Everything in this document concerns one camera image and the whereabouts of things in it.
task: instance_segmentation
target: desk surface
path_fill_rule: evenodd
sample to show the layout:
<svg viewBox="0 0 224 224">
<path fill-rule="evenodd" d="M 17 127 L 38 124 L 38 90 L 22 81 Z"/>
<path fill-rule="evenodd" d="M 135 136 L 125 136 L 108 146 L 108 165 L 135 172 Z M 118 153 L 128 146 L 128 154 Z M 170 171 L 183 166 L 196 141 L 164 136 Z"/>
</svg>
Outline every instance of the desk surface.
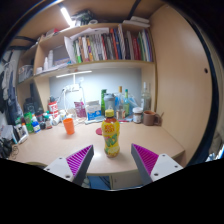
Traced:
<svg viewBox="0 0 224 224">
<path fill-rule="evenodd" d="M 131 143 L 145 147 L 157 154 L 166 153 L 175 158 L 184 148 L 162 127 L 143 124 L 120 124 L 120 153 L 108 158 L 104 152 L 104 139 L 96 134 L 101 123 L 75 126 L 75 133 L 67 135 L 62 123 L 49 130 L 31 134 L 19 145 L 15 161 L 22 163 L 37 162 L 49 165 L 58 157 L 67 157 L 89 145 L 94 146 L 94 156 L 87 170 L 89 175 L 109 175 L 137 170 L 131 155 Z"/>
</svg>

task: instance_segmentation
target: mug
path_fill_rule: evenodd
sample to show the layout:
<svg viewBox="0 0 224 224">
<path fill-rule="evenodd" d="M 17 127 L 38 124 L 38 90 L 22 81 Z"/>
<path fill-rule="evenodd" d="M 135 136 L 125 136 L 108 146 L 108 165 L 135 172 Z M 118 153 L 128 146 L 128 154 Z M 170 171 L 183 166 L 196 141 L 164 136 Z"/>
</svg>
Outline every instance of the mug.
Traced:
<svg viewBox="0 0 224 224">
<path fill-rule="evenodd" d="M 161 117 L 151 110 L 146 110 L 143 112 L 143 124 L 146 126 L 153 126 L 153 125 L 160 126 Z"/>
</svg>

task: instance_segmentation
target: jar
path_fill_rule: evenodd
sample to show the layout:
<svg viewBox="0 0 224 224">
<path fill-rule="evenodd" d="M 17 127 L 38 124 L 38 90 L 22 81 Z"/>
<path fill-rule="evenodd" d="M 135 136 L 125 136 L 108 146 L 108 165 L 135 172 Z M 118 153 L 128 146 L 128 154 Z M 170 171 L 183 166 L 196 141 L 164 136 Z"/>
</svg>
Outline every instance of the jar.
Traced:
<svg viewBox="0 0 224 224">
<path fill-rule="evenodd" d="M 139 124 L 142 122 L 142 112 L 143 112 L 143 109 L 141 107 L 135 107 L 133 108 L 133 121 L 136 123 L 136 124 Z"/>
</svg>

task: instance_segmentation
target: clear bottle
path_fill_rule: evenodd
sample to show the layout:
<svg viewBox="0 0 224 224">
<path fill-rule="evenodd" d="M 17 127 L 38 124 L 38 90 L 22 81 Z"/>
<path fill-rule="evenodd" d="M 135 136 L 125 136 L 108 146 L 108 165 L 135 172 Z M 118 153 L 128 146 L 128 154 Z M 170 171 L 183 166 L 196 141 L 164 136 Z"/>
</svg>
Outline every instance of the clear bottle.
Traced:
<svg viewBox="0 0 224 224">
<path fill-rule="evenodd" d="M 125 110 L 125 117 L 127 117 L 129 115 L 129 100 L 128 100 L 128 90 L 127 89 L 125 89 L 124 110 Z"/>
<path fill-rule="evenodd" d="M 144 82 L 144 87 L 141 95 L 141 108 L 143 111 L 151 110 L 151 95 L 147 91 L 146 82 Z"/>
</svg>

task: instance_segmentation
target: colorful book spine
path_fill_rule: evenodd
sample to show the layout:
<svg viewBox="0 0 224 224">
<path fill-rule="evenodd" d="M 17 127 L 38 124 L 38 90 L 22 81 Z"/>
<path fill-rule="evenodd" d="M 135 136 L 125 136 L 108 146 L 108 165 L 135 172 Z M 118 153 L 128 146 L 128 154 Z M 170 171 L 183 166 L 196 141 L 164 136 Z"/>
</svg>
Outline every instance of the colorful book spine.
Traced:
<svg viewBox="0 0 224 224">
<path fill-rule="evenodd" d="M 144 61 L 144 60 L 143 60 L 143 54 L 142 54 L 143 52 L 142 52 L 142 48 L 141 48 L 141 44 L 140 44 L 139 37 L 137 37 L 137 43 L 138 43 L 137 46 L 138 46 L 138 52 L 139 52 L 139 55 L 140 55 L 140 60 L 141 60 L 141 61 Z"/>
<path fill-rule="evenodd" d="M 140 46 L 140 51 L 141 51 L 141 58 L 142 58 L 143 61 L 146 61 L 141 33 L 138 34 L 138 39 L 139 39 L 139 46 Z"/>
<path fill-rule="evenodd" d="M 114 37 L 115 37 L 116 46 L 117 46 L 118 59 L 122 59 L 120 42 L 119 42 L 117 30 L 115 28 L 114 28 Z"/>
<path fill-rule="evenodd" d="M 130 48 L 129 48 L 129 45 L 128 45 L 128 38 L 125 37 L 124 38 L 124 43 L 125 43 L 125 59 L 129 60 L 131 59 L 131 55 L 130 55 Z"/>
<path fill-rule="evenodd" d="M 149 39 L 149 31 L 145 30 L 145 33 L 146 33 L 146 38 L 147 38 L 148 44 L 149 44 L 150 59 L 151 59 L 151 61 L 153 61 L 152 45 L 151 45 L 151 42 L 150 42 L 150 39 Z"/>
<path fill-rule="evenodd" d="M 83 43 L 83 49 L 84 49 L 84 56 L 85 56 L 85 61 L 89 61 L 89 54 L 88 54 L 88 46 L 86 42 L 86 37 L 82 37 L 82 43 Z"/>
<path fill-rule="evenodd" d="M 86 42 L 87 42 L 87 46 L 88 46 L 89 60 L 93 61 L 93 54 L 92 54 L 92 51 L 91 51 L 89 36 L 86 36 Z"/>
<path fill-rule="evenodd" d="M 121 45 L 121 54 L 122 54 L 122 59 L 125 59 L 125 44 L 124 44 L 124 36 L 123 36 L 123 31 L 122 31 L 122 25 L 118 25 L 118 37 Z"/>
<path fill-rule="evenodd" d="M 96 46 L 97 46 L 97 52 L 98 52 L 99 60 L 103 60 L 102 50 L 101 50 L 101 47 L 100 47 L 100 41 L 99 41 L 98 34 L 95 34 L 95 40 L 96 40 Z"/>
<path fill-rule="evenodd" d="M 96 56 L 95 56 L 95 49 L 93 46 L 93 40 L 92 40 L 92 36 L 89 36 L 89 42 L 90 42 L 90 46 L 91 46 L 91 51 L 92 51 L 92 55 L 93 55 L 93 61 L 96 61 Z"/>
<path fill-rule="evenodd" d="M 104 57 L 105 57 L 105 60 L 107 60 L 107 52 L 106 52 L 106 47 L 105 47 L 105 43 L 104 43 L 104 39 L 103 39 L 103 34 L 101 34 L 101 39 L 102 39 L 102 44 L 103 44 Z"/>
<path fill-rule="evenodd" d="M 106 48 L 107 60 L 109 60 L 111 58 L 110 58 L 109 47 L 107 44 L 107 35 L 105 33 L 103 34 L 103 40 L 104 40 L 104 44 L 105 44 L 105 48 Z"/>
<path fill-rule="evenodd" d="M 99 38 L 99 42 L 100 42 L 100 49 L 101 49 L 101 54 L 102 54 L 103 60 L 106 60 L 104 50 L 103 50 L 103 42 L 102 42 L 101 34 L 98 34 L 98 38 Z"/>
<path fill-rule="evenodd" d="M 127 38 L 128 38 L 128 44 L 129 44 L 129 51 L 130 51 L 130 56 L 131 56 L 131 60 L 135 60 L 134 57 L 134 50 L 133 50 L 133 45 L 132 45 L 132 38 L 131 38 L 131 32 L 127 31 Z"/>
<path fill-rule="evenodd" d="M 79 37 L 79 48 L 81 50 L 82 62 L 85 62 L 85 54 L 84 54 L 84 49 L 82 44 L 82 37 Z"/>
<path fill-rule="evenodd" d="M 110 42 L 111 42 L 111 49 L 112 49 L 113 58 L 115 60 L 116 59 L 116 54 L 115 54 L 115 49 L 114 49 L 114 42 L 113 42 L 112 33 L 109 33 L 109 37 L 110 37 Z"/>
<path fill-rule="evenodd" d="M 134 50 L 134 58 L 135 58 L 135 60 L 139 60 L 138 59 L 137 39 L 135 37 L 132 37 L 132 45 L 133 45 L 133 50 Z"/>
<path fill-rule="evenodd" d="M 107 34 L 107 45 L 108 45 L 108 49 L 109 49 L 110 59 L 114 60 L 109 34 Z"/>
<path fill-rule="evenodd" d="M 115 57 L 118 60 L 118 52 L 117 52 L 117 45 L 116 45 L 116 40 L 115 40 L 115 36 L 114 36 L 114 29 L 110 28 L 110 33 L 112 35 L 112 39 L 113 39 L 113 45 L 114 45 L 114 51 L 115 51 Z"/>
<path fill-rule="evenodd" d="M 75 46 L 76 46 L 76 52 L 77 52 L 77 58 L 78 58 L 78 63 L 82 63 L 81 59 L 81 53 L 80 53 L 80 48 L 79 48 L 79 41 L 75 40 Z"/>
<path fill-rule="evenodd" d="M 148 48 L 148 44 L 147 44 L 147 40 L 146 40 L 146 35 L 144 30 L 142 30 L 142 41 L 143 41 L 143 46 L 145 49 L 145 56 L 146 56 L 146 61 L 150 61 L 150 53 L 149 53 L 149 48 Z"/>
<path fill-rule="evenodd" d="M 94 46 L 94 52 L 95 52 L 96 61 L 99 61 L 99 56 L 98 56 L 97 43 L 96 43 L 95 35 L 92 35 L 92 41 L 93 41 L 93 46 Z"/>
</svg>

